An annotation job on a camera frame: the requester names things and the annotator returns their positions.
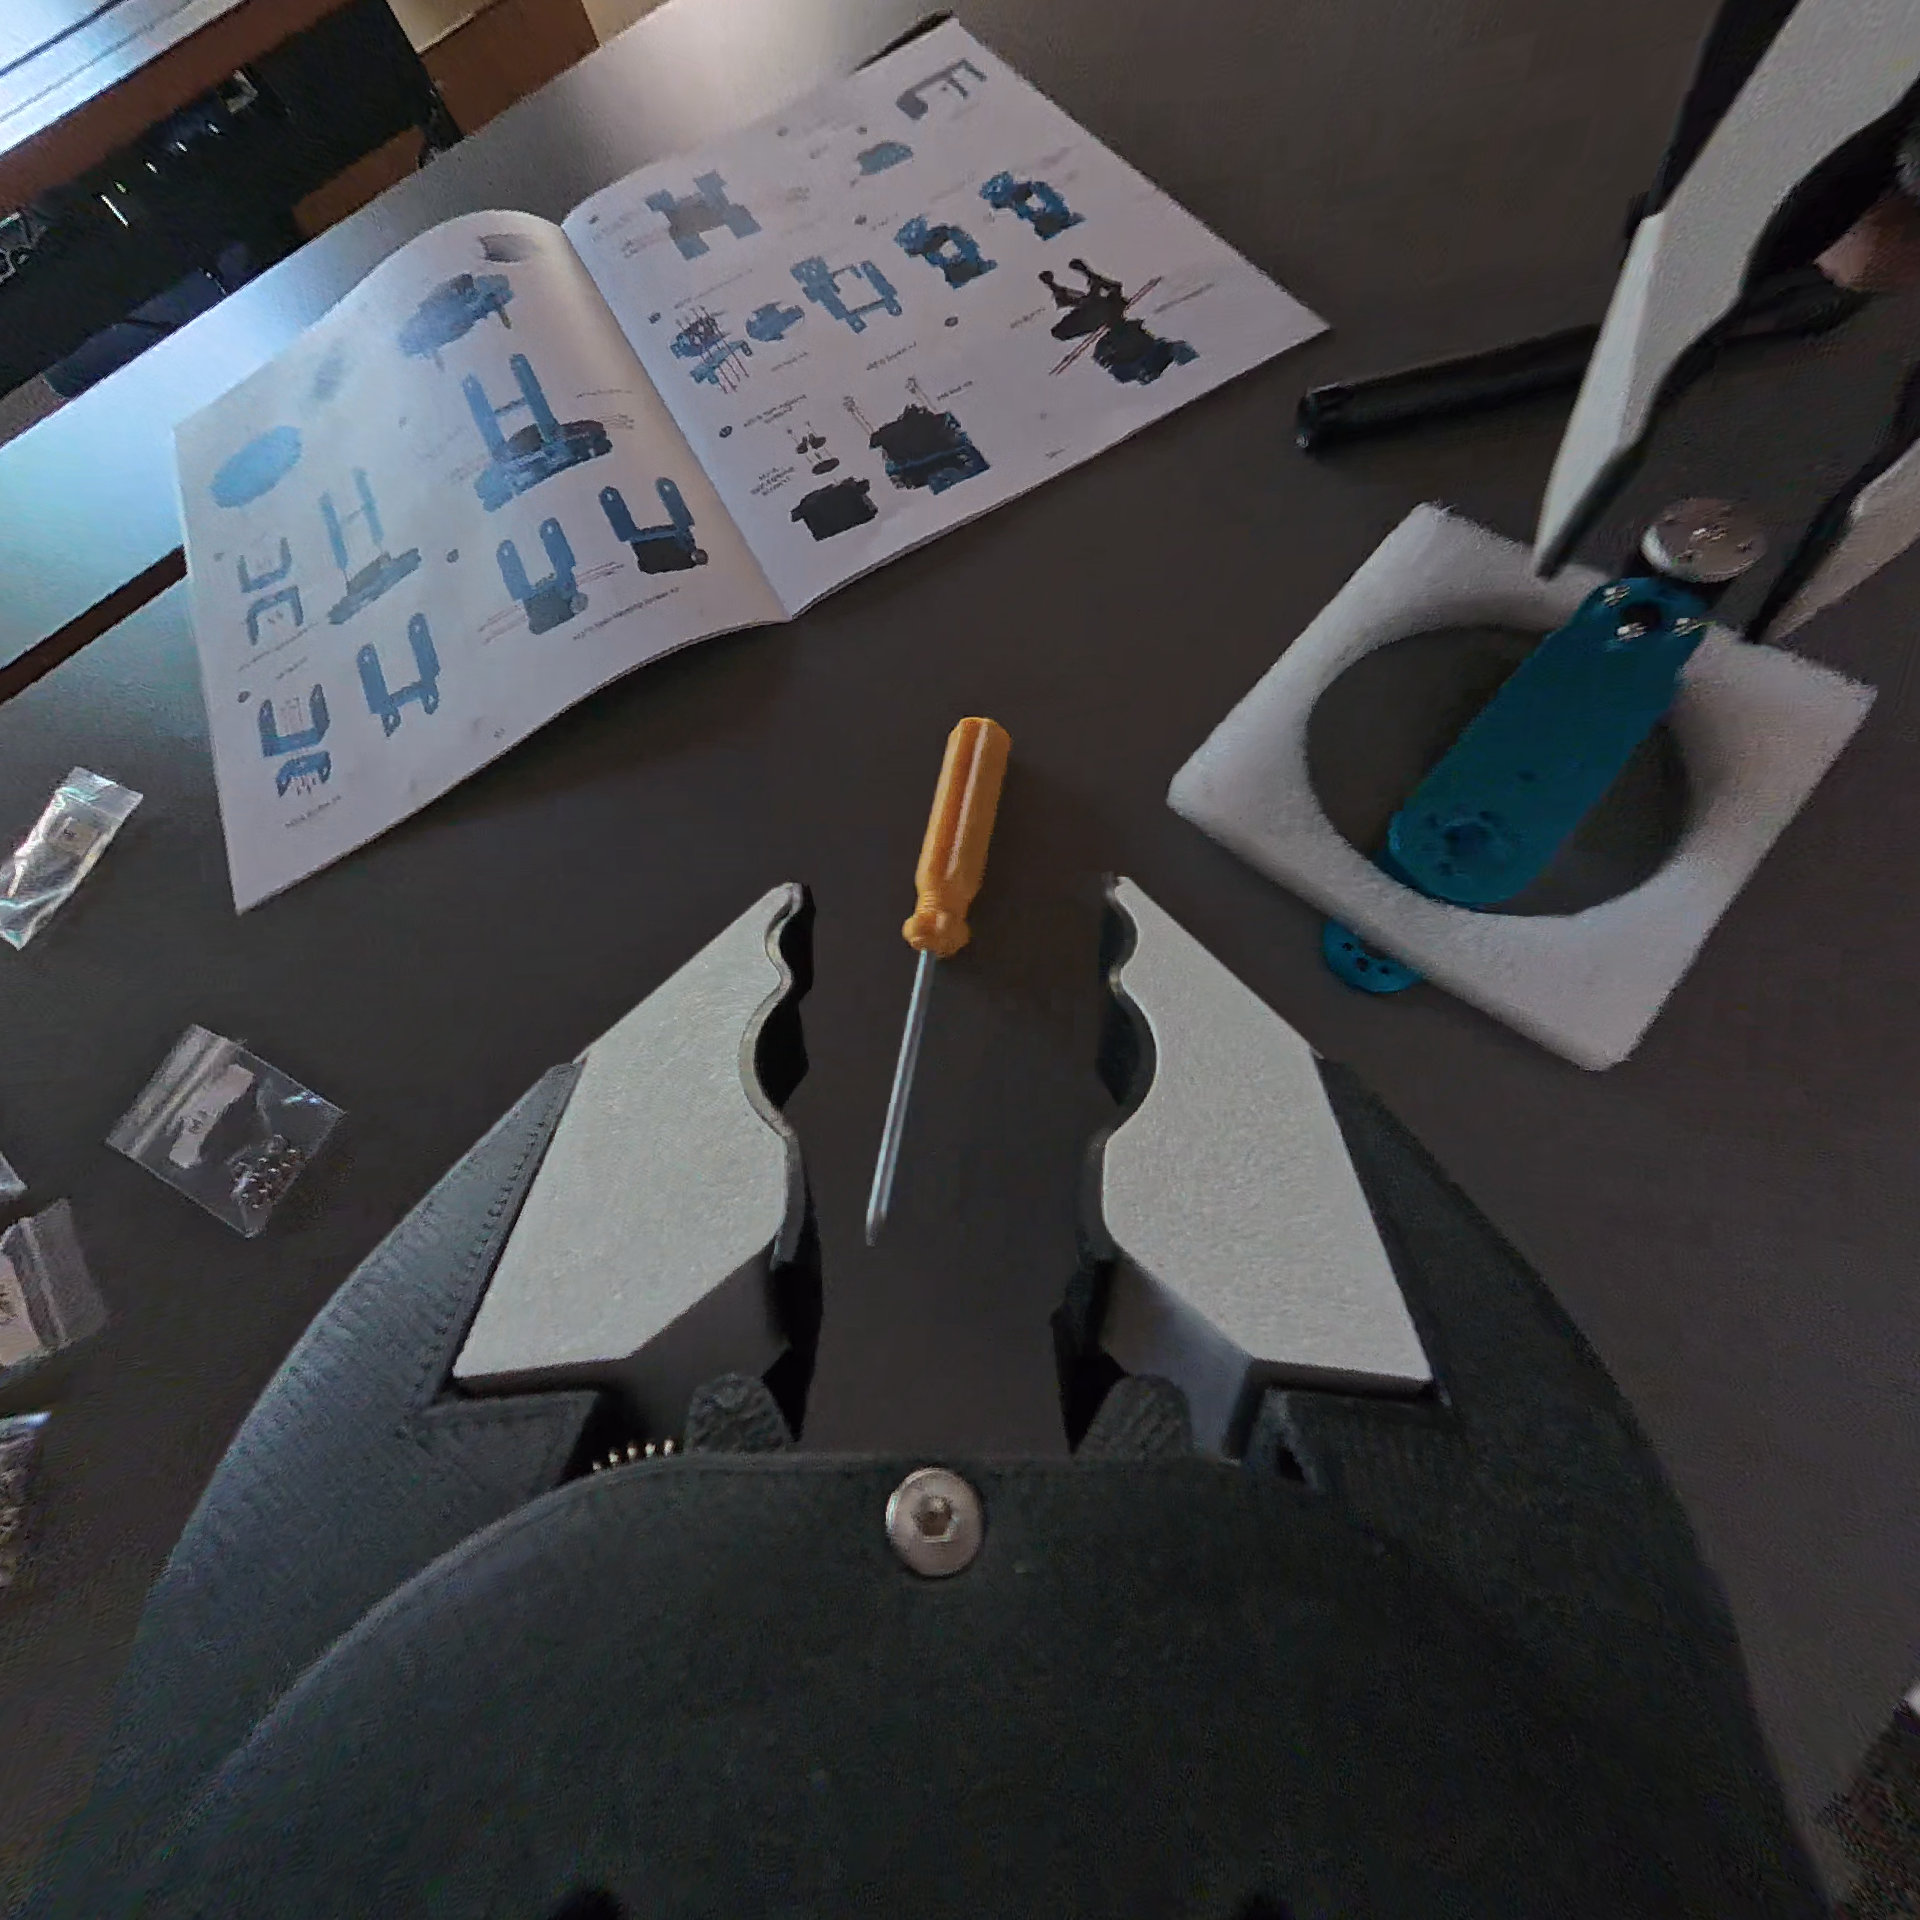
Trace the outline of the dark neighbouring desk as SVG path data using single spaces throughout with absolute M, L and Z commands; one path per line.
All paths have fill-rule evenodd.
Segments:
M 180 582 L 176 424 L 226 385 L 176 336 L 4 446 L 4 702 Z

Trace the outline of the black servo motor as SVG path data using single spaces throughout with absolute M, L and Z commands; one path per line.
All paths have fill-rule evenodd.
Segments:
M 1652 514 L 1640 537 L 1649 571 L 1698 593 L 1721 593 L 1769 550 L 1761 517 L 1743 501 L 1688 497 Z

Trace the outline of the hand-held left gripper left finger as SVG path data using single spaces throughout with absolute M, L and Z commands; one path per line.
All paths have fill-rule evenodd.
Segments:
M 787 880 L 589 1043 L 477 1300 L 452 1384 L 589 1390 L 640 1446 L 688 1446 L 744 1377 L 805 1425 L 823 1323 L 797 1131 L 813 902 Z

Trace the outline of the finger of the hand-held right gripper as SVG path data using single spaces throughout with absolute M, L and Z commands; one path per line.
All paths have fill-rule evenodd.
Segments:
M 1915 3 L 1738 4 L 1701 50 L 1555 456 L 1533 570 L 1555 577 L 1640 460 L 1811 187 L 1915 100 Z
M 1871 462 L 1816 517 L 1768 598 L 1744 625 L 1754 643 L 1781 643 L 1865 585 L 1919 539 L 1919 443 Z

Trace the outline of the black electric screwdriver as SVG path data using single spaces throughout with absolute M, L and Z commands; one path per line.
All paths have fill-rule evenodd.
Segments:
M 1567 326 L 1520 344 L 1311 389 L 1297 409 L 1295 442 L 1314 452 L 1407 426 L 1570 394 L 1579 387 L 1599 338 L 1601 324 Z

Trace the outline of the blue metal bracket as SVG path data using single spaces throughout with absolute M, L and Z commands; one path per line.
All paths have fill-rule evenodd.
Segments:
M 1567 918 L 1651 878 L 1690 780 L 1668 710 L 1720 585 L 1635 566 L 1548 634 L 1395 641 L 1311 718 L 1314 795 L 1392 882 L 1507 921 Z

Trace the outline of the white foam pad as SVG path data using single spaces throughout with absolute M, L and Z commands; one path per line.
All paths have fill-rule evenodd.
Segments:
M 1712 625 L 1688 661 L 1668 728 L 1688 819 L 1665 865 L 1569 916 L 1475 914 L 1380 874 L 1325 816 L 1308 723 L 1338 678 L 1413 635 L 1499 626 L 1548 634 L 1601 585 L 1556 581 L 1522 545 L 1436 506 L 1415 507 L 1171 780 L 1169 805 L 1255 874 L 1372 949 L 1572 1065 L 1607 1070 L 1642 1043 L 1877 693 Z

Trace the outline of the open instruction booklet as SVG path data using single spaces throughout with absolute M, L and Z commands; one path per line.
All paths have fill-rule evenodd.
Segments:
M 1323 332 L 953 24 L 420 234 L 176 426 L 234 909 Z

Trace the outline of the pile of small screw bags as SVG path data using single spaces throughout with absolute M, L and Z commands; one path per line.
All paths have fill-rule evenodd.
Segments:
M 67 908 L 141 798 L 87 769 L 55 787 L 31 833 L 4 854 L 4 949 L 25 950 Z M 344 1114 L 241 1041 L 186 1028 L 148 1085 L 112 1126 L 125 1162 L 252 1238 L 272 1220 L 329 1144 Z M 55 1368 L 108 1326 L 105 1296 L 67 1198 L 27 1211 L 31 1188 L 4 1162 L 2 1384 Z

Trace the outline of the person's right hand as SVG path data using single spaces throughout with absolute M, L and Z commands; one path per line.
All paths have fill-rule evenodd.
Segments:
M 1861 297 L 1915 289 L 1919 204 L 1892 187 L 1817 253 L 1816 267 L 1829 284 Z

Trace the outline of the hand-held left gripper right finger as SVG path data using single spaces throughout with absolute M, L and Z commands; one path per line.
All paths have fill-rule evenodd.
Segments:
M 1104 890 L 1079 1266 L 1053 1314 L 1084 1450 L 1127 1378 L 1239 1456 L 1269 1390 L 1418 1402 L 1434 1364 L 1317 1049 L 1136 880 Z

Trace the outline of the yellow screwdriver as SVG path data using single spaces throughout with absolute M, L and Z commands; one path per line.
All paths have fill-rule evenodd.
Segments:
M 953 960 L 972 937 L 970 918 L 989 861 L 1010 750 L 1008 731 L 986 715 L 955 723 L 945 745 L 915 872 L 915 908 L 903 923 L 903 940 L 916 956 L 916 969 L 881 1126 L 865 1217 L 867 1246 L 879 1244 L 891 1214 L 933 985 L 939 968 Z

